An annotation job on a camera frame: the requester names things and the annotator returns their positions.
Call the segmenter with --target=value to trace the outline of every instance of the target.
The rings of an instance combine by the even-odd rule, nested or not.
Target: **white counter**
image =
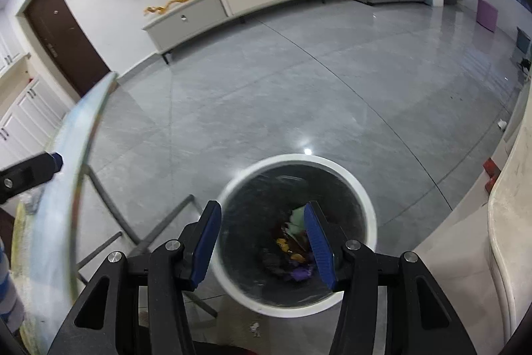
[[[532,302],[532,107],[530,90],[517,139],[488,202],[489,242],[505,296],[510,335]]]

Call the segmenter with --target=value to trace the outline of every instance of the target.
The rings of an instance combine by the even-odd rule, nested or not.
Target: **white trash can rim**
[[[352,193],[357,198],[365,222],[365,240],[360,240],[365,243],[373,251],[377,245],[377,219],[371,200],[366,193],[364,187],[348,170],[341,167],[339,164],[328,160],[326,158],[318,157],[315,155],[305,154],[284,154],[277,155],[275,157],[266,158],[255,164],[252,164],[248,168],[240,172],[238,176],[233,178],[223,189],[217,201],[222,207],[222,213],[224,207],[227,205],[233,194],[240,189],[248,180],[256,177],[257,175],[265,172],[266,170],[275,169],[284,165],[301,164],[313,167],[318,167],[329,173],[336,175],[347,185]],[[214,252],[211,259],[211,265],[214,275],[222,288],[230,295],[235,301],[244,305],[245,307],[256,311],[260,314],[267,316],[280,317],[280,318],[293,318],[309,316],[311,314],[324,311],[338,302],[341,301],[343,292],[337,292],[331,294],[331,296],[316,302],[315,304],[305,305],[294,308],[276,307],[273,305],[262,304],[256,299],[247,296],[227,275],[220,257],[220,249],[218,242],[214,248]]]

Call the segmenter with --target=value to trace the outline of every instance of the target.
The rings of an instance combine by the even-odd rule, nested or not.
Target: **metal screw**
[[[345,241],[345,246],[348,250],[359,250],[360,243],[357,240],[347,240]]]
[[[404,259],[405,259],[406,262],[410,262],[411,264],[414,264],[414,263],[416,263],[418,261],[419,257],[413,251],[407,251],[404,254]]]
[[[119,251],[113,251],[109,256],[107,256],[107,260],[112,264],[114,262],[118,262],[120,259],[122,259],[122,253]]]
[[[180,246],[181,246],[181,243],[178,240],[171,240],[171,241],[168,241],[166,244],[164,244],[164,247],[168,251],[177,250],[178,248],[180,248]]]

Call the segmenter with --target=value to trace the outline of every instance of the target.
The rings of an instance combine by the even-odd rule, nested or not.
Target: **blue gripper pad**
[[[204,216],[206,216],[207,221],[202,221]],[[194,288],[198,287],[198,284],[203,281],[207,274],[208,263],[211,261],[221,224],[222,208],[220,204],[216,201],[209,201],[196,226],[196,230],[201,230],[201,235],[194,249],[192,260],[191,283]]]
[[[312,203],[309,202],[305,205],[303,215],[305,219],[305,229],[307,230],[307,236],[309,237],[310,246],[314,253],[316,265],[318,265],[321,280],[330,290],[333,290],[336,285],[334,254],[327,241],[324,229],[321,227],[318,217],[316,217]]]

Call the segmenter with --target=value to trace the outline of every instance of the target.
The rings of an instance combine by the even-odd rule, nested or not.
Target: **purple mat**
[[[497,16],[497,8],[486,1],[478,0],[477,23],[480,23],[486,29],[495,32],[495,29],[497,28]]]

